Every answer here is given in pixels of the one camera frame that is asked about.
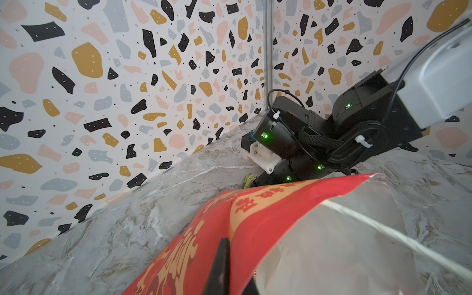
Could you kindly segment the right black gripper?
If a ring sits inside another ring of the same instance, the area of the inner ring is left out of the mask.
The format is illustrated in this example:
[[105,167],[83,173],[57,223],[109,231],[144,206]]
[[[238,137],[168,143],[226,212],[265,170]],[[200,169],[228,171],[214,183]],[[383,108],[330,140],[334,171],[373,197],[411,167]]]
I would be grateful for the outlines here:
[[258,176],[255,186],[322,179],[332,174],[332,169],[322,164],[315,154],[326,149],[303,142],[299,136],[301,131],[308,135],[332,136],[329,121],[287,97],[277,97],[254,131],[254,139],[279,156],[281,162],[270,172]]

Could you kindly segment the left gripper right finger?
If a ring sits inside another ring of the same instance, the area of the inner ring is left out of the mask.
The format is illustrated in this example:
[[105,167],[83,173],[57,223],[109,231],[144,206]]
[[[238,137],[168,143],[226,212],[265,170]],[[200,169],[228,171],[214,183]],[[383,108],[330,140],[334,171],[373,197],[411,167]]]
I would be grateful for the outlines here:
[[251,280],[248,282],[248,285],[242,292],[242,295],[259,295],[259,291],[256,286],[256,282],[252,277]]

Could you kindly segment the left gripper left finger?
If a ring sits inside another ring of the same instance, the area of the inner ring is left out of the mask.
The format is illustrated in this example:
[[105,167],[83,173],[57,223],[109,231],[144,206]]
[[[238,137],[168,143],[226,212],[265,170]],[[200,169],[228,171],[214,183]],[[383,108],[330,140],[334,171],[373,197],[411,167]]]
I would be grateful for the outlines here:
[[203,295],[228,295],[230,279],[230,244],[222,238],[208,275]]

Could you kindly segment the green mango tea candy packet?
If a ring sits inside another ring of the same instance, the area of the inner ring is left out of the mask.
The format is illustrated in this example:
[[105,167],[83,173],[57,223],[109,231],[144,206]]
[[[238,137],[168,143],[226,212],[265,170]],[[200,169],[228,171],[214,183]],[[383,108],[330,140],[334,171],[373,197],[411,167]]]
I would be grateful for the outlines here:
[[246,175],[243,181],[243,189],[255,188],[258,187],[256,180],[259,178],[258,174],[249,173]]

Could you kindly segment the red paper gift bag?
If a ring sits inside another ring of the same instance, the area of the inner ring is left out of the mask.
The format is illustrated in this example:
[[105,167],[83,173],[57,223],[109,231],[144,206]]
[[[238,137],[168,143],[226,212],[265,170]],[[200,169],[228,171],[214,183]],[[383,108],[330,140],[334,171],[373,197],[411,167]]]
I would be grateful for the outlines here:
[[419,259],[464,283],[472,270],[407,234],[383,175],[227,191],[209,200],[127,287],[128,295],[202,295],[222,238],[229,295],[422,295]]

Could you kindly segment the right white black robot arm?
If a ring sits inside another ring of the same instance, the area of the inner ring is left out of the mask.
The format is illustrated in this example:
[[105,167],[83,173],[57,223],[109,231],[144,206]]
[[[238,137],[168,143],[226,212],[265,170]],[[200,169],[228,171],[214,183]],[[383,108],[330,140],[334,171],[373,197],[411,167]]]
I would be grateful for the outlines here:
[[269,98],[268,112],[251,134],[280,157],[249,182],[268,186],[352,175],[355,166],[395,148],[472,102],[472,21],[447,29],[410,59],[365,77],[340,95],[322,118],[288,90]]

